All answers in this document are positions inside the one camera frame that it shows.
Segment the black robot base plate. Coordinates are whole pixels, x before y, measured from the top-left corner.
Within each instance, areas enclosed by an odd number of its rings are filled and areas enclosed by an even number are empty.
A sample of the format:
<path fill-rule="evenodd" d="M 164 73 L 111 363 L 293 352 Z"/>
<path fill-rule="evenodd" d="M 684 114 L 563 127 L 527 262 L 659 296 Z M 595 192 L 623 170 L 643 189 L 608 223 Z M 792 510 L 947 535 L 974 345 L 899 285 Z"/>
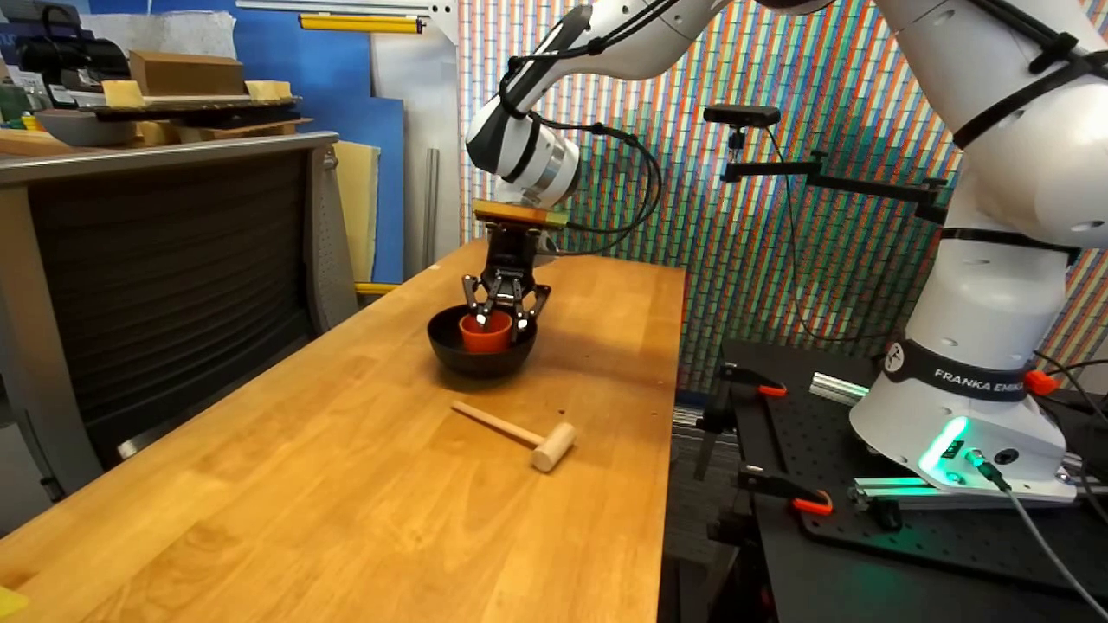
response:
<path fill-rule="evenodd" d="M 726 345 L 721 363 L 791 389 L 791 400 L 767 401 L 721 379 L 742 459 L 833 499 L 833 512 L 817 519 L 792 512 L 786 499 L 751 493 L 779 623 L 1106 623 L 999 493 L 965 510 L 947 499 L 879 501 L 855 490 L 859 477 L 891 485 L 899 469 L 855 440 L 849 408 L 812 394 L 812 379 L 870 385 L 871 362 Z"/>

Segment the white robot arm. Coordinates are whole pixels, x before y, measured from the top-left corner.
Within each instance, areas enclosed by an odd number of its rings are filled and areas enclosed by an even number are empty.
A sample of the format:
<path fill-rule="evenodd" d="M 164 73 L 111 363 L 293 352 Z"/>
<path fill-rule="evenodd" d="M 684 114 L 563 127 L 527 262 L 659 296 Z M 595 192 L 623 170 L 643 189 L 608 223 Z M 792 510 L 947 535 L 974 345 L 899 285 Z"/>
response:
<path fill-rule="evenodd" d="M 584 0 L 517 57 L 466 131 L 478 170 L 561 201 L 579 148 L 534 106 L 572 73 L 670 70 L 730 0 Z M 962 153 L 939 255 L 853 434 L 947 494 L 1071 505 L 1065 435 L 1025 389 L 1078 254 L 1108 247 L 1106 40 L 1078 0 L 877 0 Z"/>

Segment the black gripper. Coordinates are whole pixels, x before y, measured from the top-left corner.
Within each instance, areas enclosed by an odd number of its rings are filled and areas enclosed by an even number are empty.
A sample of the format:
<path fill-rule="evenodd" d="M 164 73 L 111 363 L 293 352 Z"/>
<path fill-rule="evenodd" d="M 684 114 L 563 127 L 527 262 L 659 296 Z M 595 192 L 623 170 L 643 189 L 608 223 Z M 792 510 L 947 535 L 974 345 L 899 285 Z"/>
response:
<path fill-rule="evenodd" d="M 512 330 L 527 333 L 548 307 L 550 289 L 534 280 L 539 234 L 530 224 L 492 224 L 481 277 L 459 277 L 465 306 L 478 326 L 492 320 L 492 298 L 522 298 Z"/>

